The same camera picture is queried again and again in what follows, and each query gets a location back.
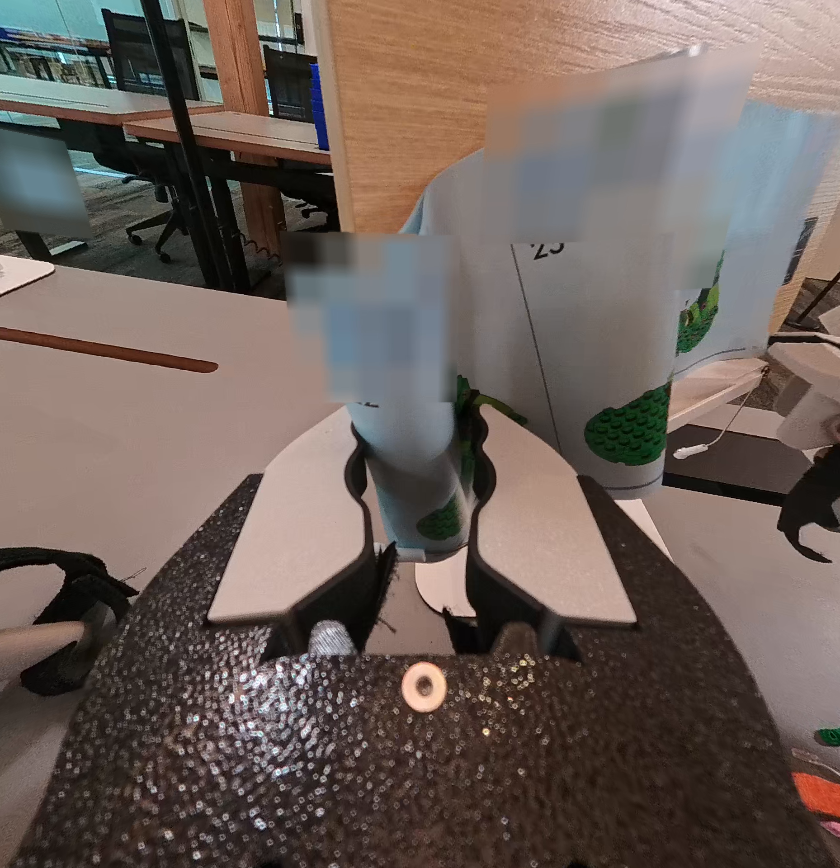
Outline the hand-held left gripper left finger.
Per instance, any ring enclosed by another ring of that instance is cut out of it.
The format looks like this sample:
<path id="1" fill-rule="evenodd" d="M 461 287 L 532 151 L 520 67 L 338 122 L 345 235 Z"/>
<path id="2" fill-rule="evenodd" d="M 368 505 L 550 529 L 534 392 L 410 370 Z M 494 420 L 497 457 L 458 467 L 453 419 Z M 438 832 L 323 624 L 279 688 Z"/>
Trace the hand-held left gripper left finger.
<path id="1" fill-rule="evenodd" d="M 353 624 L 376 597 L 363 444 L 346 408 L 264 471 L 208 612 L 211 624 Z"/>

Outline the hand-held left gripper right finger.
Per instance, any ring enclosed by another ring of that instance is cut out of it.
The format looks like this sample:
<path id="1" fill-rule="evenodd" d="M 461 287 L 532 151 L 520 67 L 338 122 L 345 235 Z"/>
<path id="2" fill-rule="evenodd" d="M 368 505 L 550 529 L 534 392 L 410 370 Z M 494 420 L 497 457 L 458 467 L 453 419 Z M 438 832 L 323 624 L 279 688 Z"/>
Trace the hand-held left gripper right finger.
<path id="1" fill-rule="evenodd" d="M 478 620 L 635 625 L 577 473 L 497 408 L 482 405 L 477 416 L 466 590 Z"/>

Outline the green lego leaf assembly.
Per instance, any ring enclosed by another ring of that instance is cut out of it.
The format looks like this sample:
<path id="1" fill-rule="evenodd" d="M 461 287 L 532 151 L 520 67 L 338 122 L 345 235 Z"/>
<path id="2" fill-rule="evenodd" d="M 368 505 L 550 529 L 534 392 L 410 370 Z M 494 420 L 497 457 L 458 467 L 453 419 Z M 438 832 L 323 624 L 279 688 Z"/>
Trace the green lego leaf assembly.
<path id="1" fill-rule="evenodd" d="M 528 419 L 501 400 L 483 394 L 471 387 L 469 380 L 457 375 L 456 401 L 454 404 L 456 432 L 460 455 L 460 481 L 464 493 L 471 492 L 476 467 L 477 434 L 476 411 L 481 406 L 492 406 L 504 416 L 521 426 L 526 426 Z"/>

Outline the lego instruction booklet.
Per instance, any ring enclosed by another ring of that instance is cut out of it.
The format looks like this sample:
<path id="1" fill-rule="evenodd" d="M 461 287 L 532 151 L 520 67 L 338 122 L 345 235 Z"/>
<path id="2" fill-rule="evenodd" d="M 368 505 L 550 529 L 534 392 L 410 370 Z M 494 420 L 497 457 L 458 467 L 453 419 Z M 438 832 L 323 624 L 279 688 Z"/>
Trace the lego instruction booklet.
<path id="1" fill-rule="evenodd" d="M 748 99 L 756 42 L 683 49 L 490 91 L 484 148 L 402 230 L 349 235 L 357 372 L 384 526 L 467 543 L 486 400 L 614 498 L 661 483 L 675 380 L 756 355 L 840 114 Z"/>

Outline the white book stand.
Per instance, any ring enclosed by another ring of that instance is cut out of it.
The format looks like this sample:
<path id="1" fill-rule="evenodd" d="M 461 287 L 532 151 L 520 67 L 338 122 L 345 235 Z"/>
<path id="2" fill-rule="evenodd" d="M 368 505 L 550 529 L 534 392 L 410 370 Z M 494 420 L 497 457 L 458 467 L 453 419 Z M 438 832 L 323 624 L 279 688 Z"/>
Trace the white book stand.
<path id="1" fill-rule="evenodd" d="M 729 401 L 746 396 L 764 374 L 761 359 L 730 359 L 711 363 L 673 385 L 667 431 L 691 425 Z M 473 618 L 465 588 L 467 548 L 438 561 L 415 565 L 415 585 L 425 604 L 442 613 Z"/>

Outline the white flat pad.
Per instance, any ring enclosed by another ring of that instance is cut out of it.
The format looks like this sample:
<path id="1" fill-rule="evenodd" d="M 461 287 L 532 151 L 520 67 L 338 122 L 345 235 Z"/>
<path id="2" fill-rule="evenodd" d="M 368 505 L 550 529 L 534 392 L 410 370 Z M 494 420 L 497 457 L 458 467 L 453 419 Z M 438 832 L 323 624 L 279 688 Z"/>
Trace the white flat pad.
<path id="1" fill-rule="evenodd" d="M 0 298 L 53 274 L 50 262 L 0 255 Z"/>

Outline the wooden office desk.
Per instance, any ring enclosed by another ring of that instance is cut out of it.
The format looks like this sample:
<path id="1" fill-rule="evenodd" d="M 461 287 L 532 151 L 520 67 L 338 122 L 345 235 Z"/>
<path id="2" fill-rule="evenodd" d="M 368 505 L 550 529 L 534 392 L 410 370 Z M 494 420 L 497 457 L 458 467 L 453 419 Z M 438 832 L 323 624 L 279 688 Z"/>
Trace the wooden office desk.
<path id="1" fill-rule="evenodd" d="M 339 231 L 330 155 L 317 147 L 312 125 L 231 111 L 192 114 L 189 123 L 197 173 L 187 168 L 171 116 L 133 119 L 124 130 L 165 146 L 179 208 L 209 288 L 240 294 L 252 290 L 230 180 L 305 201 L 326 216 L 325 231 Z"/>
<path id="2" fill-rule="evenodd" d="M 0 122 L 0 217 L 34 259 L 52 261 L 43 235 L 92 238 L 89 212 L 71 151 L 86 153 L 124 176 L 164 187 L 173 212 L 187 216 L 187 169 L 164 146 L 130 141 L 132 121 L 171 118 L 164 96 L 0 74 L 0 110 L 50 118 L 57 127 Z"/>

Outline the stack of blue bins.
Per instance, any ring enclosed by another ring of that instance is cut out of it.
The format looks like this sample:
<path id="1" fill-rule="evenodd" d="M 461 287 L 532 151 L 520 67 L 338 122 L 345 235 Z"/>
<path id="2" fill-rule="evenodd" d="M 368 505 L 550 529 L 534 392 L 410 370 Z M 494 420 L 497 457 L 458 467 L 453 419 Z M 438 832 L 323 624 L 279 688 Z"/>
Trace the stack of blue bins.
<path id="1" fill-rule="evenodd" d="M 311 110 L 313 123 L 317 134 L 317 146 L 320 150 L 329 151 L 330 146 L 327 132 L 324 99 L 322 95 L 323 92 L 321 88 L 321 79 L 319 74 L 319 66 L 316 62 L 311 63 L 309 69 L 311 74 Z"/>

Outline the black metal pole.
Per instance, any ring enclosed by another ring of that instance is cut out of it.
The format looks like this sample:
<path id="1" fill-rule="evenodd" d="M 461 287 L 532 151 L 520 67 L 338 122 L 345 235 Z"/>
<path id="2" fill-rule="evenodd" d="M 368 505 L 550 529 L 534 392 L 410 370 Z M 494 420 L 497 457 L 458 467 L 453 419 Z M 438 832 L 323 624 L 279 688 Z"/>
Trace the black metal pole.
<path id="1" fill-rule="evenodd" d="M 179 175 L 187 181 L 191 191 L 188 209 L 192 216 L 192 227 L 195 231 L 202 230 L 206 238 L 205 242 L 195 244 L 195 250 L 204 250 L 208 255 L 218 278 L 218 288 L 246 295 L 251 285 L 227 183 L 215 178 L 216 195 L 212 197 L 160 3 L 142 1 L 142 10 L 179 138 L 182 158 L 176 159 L 176 162 L 181 166 Z"/>

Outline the wooden partition panel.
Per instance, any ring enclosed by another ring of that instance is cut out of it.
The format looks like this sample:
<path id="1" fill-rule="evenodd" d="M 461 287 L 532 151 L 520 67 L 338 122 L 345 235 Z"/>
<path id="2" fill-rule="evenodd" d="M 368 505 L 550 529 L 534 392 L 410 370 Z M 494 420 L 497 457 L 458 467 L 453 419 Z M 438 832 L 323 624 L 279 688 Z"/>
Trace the wooden partition panel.
<path id="1" fill-rule="evenodd" d="M 331 1 L 312 20 L 343 231 L 395 233 L 484 142 L 489 87 L 759 44 L 748 97 L 840 113 L 840 1 Z"/>

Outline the black office chair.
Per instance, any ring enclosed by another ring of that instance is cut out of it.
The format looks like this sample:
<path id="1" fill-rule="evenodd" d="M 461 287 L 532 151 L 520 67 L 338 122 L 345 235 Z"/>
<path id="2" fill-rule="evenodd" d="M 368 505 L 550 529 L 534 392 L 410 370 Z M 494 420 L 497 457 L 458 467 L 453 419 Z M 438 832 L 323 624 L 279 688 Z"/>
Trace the black office chair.
<path id="1" fill-rule="evenodd" d="M 317 63 L 317 59 L 272 49 L 268 45 L 263 46 L 263 57 L 274 117 L 314 127 L 311 66 Z M 335 186 L 327 174 L 330 167 L 308 159 L 283 157 L 278 158 L 277 167 L 287 182 L 282 191 L 307 203 L 303 216 L 310 216 L 314 209 L 322 211 L 326 216 L 323 230 L 338 232 Z"/>
<path id="2" fill-rule="evenodd" d="M 108 35 L 117 89 L 135 94 L 166 96 L 165 83 L 145 17 L 107 8 L 102 8 L 100 12 Z M 198 81 L 186 25 L 182 19 L 166 20 L 165 28 L 183 95 L 188 101 L 196 102 L 199 100 Z M 131 180 L 149 182 L 154 186 L 156 200 L 171 205 L 170 211 L 132 224 L 125 230 L 132 244 L 141 245 L 139 230 L 164 226 L 154 250 L 159 259 L 168 264 L 171 258 L 163 247 L 175 232 L 187 235 L 188 230 L 179 209 L 178 195 L 170 181 L 172 177 L 165 150 L 143 142 L 126 142 L 122 151 L 117 151 L 115 155 L 117 171 L 130 171 L 133 166 L 134 172 L 125 179 L 126 183 Z"/>

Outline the wooden pillar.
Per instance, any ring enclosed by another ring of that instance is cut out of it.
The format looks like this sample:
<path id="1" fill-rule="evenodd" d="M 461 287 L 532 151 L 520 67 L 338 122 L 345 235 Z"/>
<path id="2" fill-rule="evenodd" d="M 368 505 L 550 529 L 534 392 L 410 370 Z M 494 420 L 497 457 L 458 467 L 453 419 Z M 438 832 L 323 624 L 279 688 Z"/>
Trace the wooden pillar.
<path id="1" fill-rule="evenodd" d="M 269 118 L 264 64 L 257 18 L 252 1 L 203 2 L 212 55 L 226 110 Z M 279 231 L 285 228 L 284 203 L 279 190 L 241 183 L 250 241 L 271 255 L 281 252 Z"/>

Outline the dark wall panel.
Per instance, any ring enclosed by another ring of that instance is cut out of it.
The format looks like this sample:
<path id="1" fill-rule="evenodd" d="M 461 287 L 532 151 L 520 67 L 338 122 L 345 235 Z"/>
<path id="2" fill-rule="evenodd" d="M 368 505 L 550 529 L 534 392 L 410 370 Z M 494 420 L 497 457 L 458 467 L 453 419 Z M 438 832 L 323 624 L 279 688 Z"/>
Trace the dark wall panel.
<path id="1" fill-rule="evenodd" d="M 783 286 L 787 286 L 793 280 L 795 273 L 798 270 L 800 261 L 805 253 L 805 249 L 809 244 L 814 228 L 816 227 L 817 217 L 810 216 L 805 219 L 800 234 L 794 245 L 792 256 L 788 264 L 787 270 L 783 279 Z"/>

